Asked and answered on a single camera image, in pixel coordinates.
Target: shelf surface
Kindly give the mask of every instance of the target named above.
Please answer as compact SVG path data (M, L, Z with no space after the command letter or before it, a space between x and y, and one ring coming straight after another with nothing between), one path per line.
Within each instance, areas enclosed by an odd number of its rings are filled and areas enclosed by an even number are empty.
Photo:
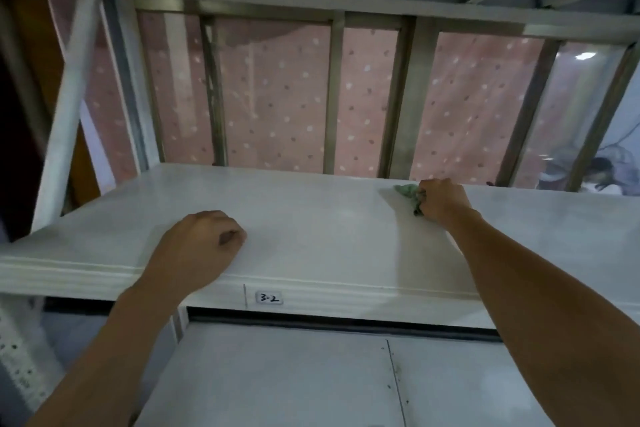
M162 233L220 209L248 232L227 272L187 305L493 327L460 252L392 189L404 181L161 164L0 248L0 291L113 300ZM492 225L635 318L640 200L467 186ZM256 293L280 293L261 305Z

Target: person's left arm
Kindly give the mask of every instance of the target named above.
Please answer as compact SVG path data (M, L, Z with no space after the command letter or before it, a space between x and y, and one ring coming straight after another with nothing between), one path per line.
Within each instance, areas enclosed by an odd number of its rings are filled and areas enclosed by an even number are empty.
M188 215L167 231L140 279L27 427L126 426L156 337L190 293L228 267L246 234L221 211Z

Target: person's left hand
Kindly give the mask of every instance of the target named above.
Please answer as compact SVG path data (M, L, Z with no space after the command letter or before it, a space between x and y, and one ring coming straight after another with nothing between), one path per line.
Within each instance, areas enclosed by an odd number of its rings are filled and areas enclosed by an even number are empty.
M221 211L189 214L160 239L135 286L180 303L218 278L245 239L236 220Z

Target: person's right arm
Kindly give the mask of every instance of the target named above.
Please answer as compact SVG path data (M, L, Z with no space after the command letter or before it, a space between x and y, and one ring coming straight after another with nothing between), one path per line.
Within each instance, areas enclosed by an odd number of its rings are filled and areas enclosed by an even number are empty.
M640 326L494 229L461 185L447 179L420 187L422 212L456 241L502 340L555 425L640 425Z

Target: hand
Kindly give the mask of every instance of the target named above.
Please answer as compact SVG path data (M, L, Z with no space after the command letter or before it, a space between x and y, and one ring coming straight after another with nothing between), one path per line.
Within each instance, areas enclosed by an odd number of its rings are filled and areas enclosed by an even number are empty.
M424 201L420 205L420 211L442 226L451 214L473 209L465 188L460 184L454 184L451 179L424 180L420 182L420 188L424 190Z
M236 220L221 211L189 214L160 239L136 286L180 303L218 278L245 239Z

